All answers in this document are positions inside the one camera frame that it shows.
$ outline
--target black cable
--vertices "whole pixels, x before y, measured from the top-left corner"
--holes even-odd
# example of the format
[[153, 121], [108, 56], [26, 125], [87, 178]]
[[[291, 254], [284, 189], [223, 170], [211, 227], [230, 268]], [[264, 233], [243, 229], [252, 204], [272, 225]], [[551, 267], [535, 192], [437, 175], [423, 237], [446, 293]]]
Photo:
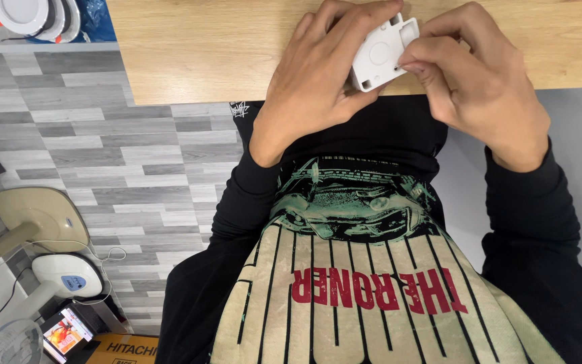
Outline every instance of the black cable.
[[4, 307], [1, 308], [0, 313], [4, 310], [4, 308], [6, 308], [6, 306], [8, 306], [8, 303], [10, 302], [10, 300], [12, 300], [12, 297], [15, 295], [15, 286], [17, 285], [17, 281], [20, 280], [21, 273], [24, 273], [24, 271], [26, 269], [30, 269], [30, 267], [26, 267], [24, 269], [21, 269], [20, 274], [18, 274], [17, 278], [15, 278], [15, 282], [12, 284], [12, 294], [10, 294], [10, 298], [8, 299], [8, 301], [6, 301], [6, 303], [4, 303]]

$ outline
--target wooden tabletop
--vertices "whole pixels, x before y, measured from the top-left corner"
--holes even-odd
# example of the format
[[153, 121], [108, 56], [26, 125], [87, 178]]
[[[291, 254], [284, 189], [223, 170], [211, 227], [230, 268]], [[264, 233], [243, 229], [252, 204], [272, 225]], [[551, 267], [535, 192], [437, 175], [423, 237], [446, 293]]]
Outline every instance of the wooden tabletop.
[[[420, 24], [465, 0], [406, 0]], [[295, 24], [321, 0], [107, 0], [138, 105], [263, 100]], [[537, 89], [582, 87], [582, 0], [479, 0]], [[384, 95], [423, 93], [410, 74]]]

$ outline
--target gray wood-pattern floor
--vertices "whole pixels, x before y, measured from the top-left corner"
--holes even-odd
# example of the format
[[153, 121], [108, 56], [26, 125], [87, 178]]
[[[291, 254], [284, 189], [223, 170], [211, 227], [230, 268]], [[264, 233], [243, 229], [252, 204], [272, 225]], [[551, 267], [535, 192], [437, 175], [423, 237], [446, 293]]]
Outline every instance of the gray wood-pattern floor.
[[158, 334], [167, 275], [207, 247], [243, 151], [230, 115], [136, 106], [118, 52], [0, 54], [0, 191], [67, 193], [97, 254], [127, 252], [105, 267], [134, 331]]

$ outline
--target hand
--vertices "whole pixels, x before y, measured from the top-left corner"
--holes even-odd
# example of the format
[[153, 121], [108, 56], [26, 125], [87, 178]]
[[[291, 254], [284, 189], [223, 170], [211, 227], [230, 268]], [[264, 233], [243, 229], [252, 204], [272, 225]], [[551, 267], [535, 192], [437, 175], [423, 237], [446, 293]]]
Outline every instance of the hand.
[[[459, 39], [471, 46], [470, 52]], [[541, 165], [549, 115], [525, 73], [522, 53], [480, 4], [468, 3], [428, 21], [399, 64], [424, 86], [432, 117], [486, 143], [497, 164], [515, 172]], [[450, 90], [442, 71], [458, 89]]]
[[343, 87], [365, 37], [402, 7], [402, 0], [362, 5], [325, 0], [315, 15], [304, 15], [254, 122], [249, 150], [257, 164], [277, 164], [299, 137], [342, 124], [376, 101], [383, 86], [367, 93]]

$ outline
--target cardboard box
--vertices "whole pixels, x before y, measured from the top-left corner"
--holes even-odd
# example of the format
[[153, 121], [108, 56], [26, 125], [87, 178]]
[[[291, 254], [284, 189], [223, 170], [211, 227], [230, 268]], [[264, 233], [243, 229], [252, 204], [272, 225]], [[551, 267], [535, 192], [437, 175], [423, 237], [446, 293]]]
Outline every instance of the cardboard box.
[[87, 351], [84, 349], [76, 356], [69, 358], [70, 362], [79, 362], [86, 364], [154, 364], [157, 355], [158, 338], [106, 334], [98, 335], [89, 343], [95, 350]]

